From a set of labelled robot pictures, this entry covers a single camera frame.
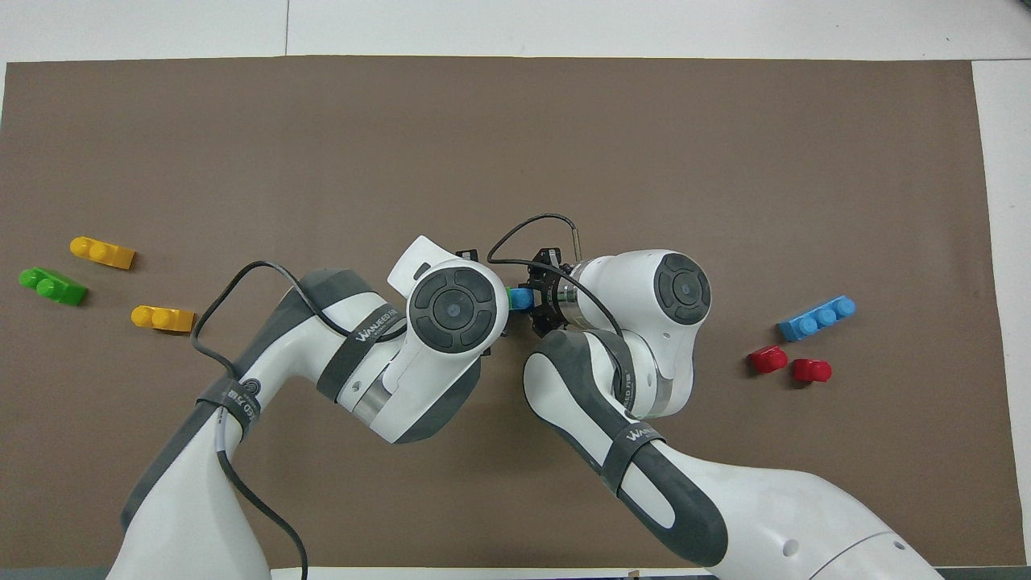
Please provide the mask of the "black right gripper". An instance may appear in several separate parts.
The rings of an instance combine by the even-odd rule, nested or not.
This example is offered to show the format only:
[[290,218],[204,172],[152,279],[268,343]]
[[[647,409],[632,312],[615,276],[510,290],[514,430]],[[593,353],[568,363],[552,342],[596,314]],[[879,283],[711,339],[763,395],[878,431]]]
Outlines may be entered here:
[[568,278],[574,271],[569,263],[562,263],[560,247],[541,247],[528,267],[528,283],[542,283],[541,308],[532,309],[532,330],[537,337],[544,338],[563,323],[571,323],[566,316],[569,307],[563,311],[567,291],[572,289],[572,297],[577,297],[577,288]]

